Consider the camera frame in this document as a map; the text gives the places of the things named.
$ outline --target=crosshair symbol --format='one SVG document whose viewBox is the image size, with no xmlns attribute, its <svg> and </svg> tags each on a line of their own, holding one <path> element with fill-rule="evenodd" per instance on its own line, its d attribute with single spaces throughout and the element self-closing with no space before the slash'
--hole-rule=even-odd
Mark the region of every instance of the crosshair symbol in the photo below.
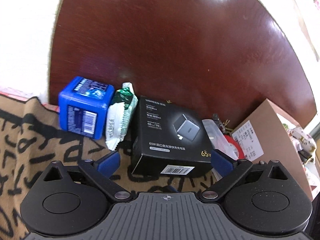
<svg viewBox="0 0 320 240">
<path fill-rule="evenodd" d="M 169 195 L 166 195 L 166 196 L 164 196 L 163 197 L 163 199 L 165 199 L 166 201 L 168 201 L 168 200 L 170 200 L 170 199 L 172 199 L 173 197 L 171 197 L 171 196 L 169 196 Z"/>
</svg>

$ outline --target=barcode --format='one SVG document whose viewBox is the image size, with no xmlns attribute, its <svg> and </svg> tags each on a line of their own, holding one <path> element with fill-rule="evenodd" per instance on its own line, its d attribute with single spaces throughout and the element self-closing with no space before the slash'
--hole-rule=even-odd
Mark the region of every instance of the barcode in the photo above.
<svg viewBox="0 0 320 240">
<path fill-rule="evenodd" d="M 167 165 L 161 174 L 187 175 L 194 167 Z"/>
<path fill-rule="evenodd" d="M 97 114 L 89 111 L 84 111 L 83 131 L 85 133 L 94 134 L 96 126 Z"/>
</svg>

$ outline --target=cardboard box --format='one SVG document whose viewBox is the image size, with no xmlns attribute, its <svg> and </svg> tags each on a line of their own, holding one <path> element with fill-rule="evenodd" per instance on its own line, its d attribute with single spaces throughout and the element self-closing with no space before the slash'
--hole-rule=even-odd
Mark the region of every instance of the cardboard box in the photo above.
<svg viewBox="0 0 320 240">
<path fill-rule="evenodd" d="M 141 96 L 132 120 L 132 173 L 200 177 L 212 144 L 194 111 Z"/>
<path fill-rule="evenodd" d="M 279 160 L 291 173 L 307 196 L 313 200 L 312 191 L 305 175 L 299 154 L 284 129 L 280 116 L 295 126 L 299 123 L 276 104 L 266 99 L 231 133 L 239 141 L 244 155 L 253 163 Z"/>
</svg>

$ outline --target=white barcode sticker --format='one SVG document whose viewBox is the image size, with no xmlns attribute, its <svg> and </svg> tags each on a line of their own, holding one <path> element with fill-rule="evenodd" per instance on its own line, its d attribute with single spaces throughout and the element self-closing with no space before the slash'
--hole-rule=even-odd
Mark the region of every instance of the white barcode sticker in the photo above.
<svg viewBox="0 0 320 240">
<path fill-rule="evenodd" d="M 161 174 L 187 175 L 193 168 L 194 167 L 190 166 L 167 165 L 163 171 L 161 171 Z"/>
<path fill-rule="evenodd" d="M 83 132 L 94 134 L 96 127 L 97 114 L 89 111 L 84 111 L 83 117 Z"/>
<path fill-rule="evenodd" d="M 254 161 L 263 155 L 259 139 L 249 120 L 236 130 L 232 137 L 240 145 L 247 160 Z"/>
</svg>

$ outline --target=black box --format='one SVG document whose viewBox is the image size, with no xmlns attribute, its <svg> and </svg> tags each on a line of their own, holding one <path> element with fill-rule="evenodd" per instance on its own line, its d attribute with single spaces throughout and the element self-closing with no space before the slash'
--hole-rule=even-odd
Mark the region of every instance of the black box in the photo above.
<svg viewBox="0 0 320 240">
<path fill-rule="evenodd" d="M 212 144 L 194 111 L 141 96 L 132 122 L 133 174 L 200 177 Z"/>
</svg>

